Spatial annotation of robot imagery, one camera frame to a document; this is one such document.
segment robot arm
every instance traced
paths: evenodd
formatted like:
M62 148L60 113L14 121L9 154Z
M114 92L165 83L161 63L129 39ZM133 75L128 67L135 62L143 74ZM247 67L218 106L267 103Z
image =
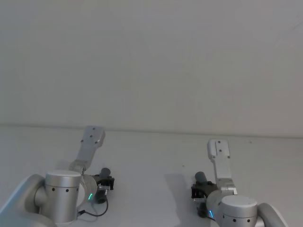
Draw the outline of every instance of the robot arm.
M204 173L196 174L192 198L200 199L200 216L215 220L220 227L288 227L274 207L266 203L257 205L253 198L237 194L226 140L209 140L207 148L214 164L216 184L208 182Z
M70 170L51 171L45 178L40 175L26 178L0 210L0 225L66 226L77 219L78 207L82 203L92 200L96 194L104 198L107 190L113 190L114 178L109 176L110 171L104 168L101 175L84 174L95 151L102 146L104 137L103 128L88 126L77 159L70 165Z

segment cylindrical joint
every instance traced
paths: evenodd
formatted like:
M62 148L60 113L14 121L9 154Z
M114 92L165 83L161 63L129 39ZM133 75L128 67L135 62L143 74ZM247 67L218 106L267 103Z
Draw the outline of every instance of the cylindrical joint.
M210 215L212 218L216 219L217 212L219 209L219 205L221 204L221 200L225 195L222 194L222 191L215 190L210 193L206 200L206 207L213 215Z
M255 224L255 227L265 227L264 221L260 216L257 217L257 222Z
M45 177L46 201L41 214L56 224L70 223L77 218L77 197L81 174L74 171L55 170Z
M79 187L77 207L86 201L93 200L97 192L97 183L91 175L82 175Z
M257 202L241 195L222 198L219 207L218 224L223 227L255 227L257 222Z
M47 196L45 193L45 187L41 186L35 194L35 205L41 207L43 204L46 203L46 201L47 201Z

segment metal bracket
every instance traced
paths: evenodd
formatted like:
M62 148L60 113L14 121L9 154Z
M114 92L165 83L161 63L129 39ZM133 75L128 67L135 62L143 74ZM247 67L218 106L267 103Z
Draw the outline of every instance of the metal bracket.
M90 167L96 150L102 146L104 138L105 132L102 127L87 126L77 158L70 164L69 170L84 174Z
M232 180L230 169L230 152L227 140L209 140L208 157L214 164L216 184L225 194L236 195L237 189Z

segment green led light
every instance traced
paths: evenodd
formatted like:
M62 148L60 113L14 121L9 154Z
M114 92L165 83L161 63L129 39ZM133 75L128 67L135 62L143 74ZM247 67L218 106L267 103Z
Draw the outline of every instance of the green led light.
M93 196L93 193L91 193L90 195L89 195L89 200L90 200L90 198Z

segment black cable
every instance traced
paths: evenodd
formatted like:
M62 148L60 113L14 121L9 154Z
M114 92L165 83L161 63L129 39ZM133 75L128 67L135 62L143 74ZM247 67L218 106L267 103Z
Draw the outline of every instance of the black cable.
M213 221L216 221L215 219L213 219L213 218L211 218L211 217L209 217L209 216L206 216L207 218L209 218L209 219L211 219L211 220L213 220Z
M100 217L102 215L105 215L105 213L107 212L107 210L108 210L108 200L107 200L107 197L106 197L106 209L105 209L105 211L102 214L92 214L92 213L87 212L86 210L81 210L81 211L78 212L78 214L82 215L82 214L85 213L85 214L89 214L89 215L94 216L94 217Z

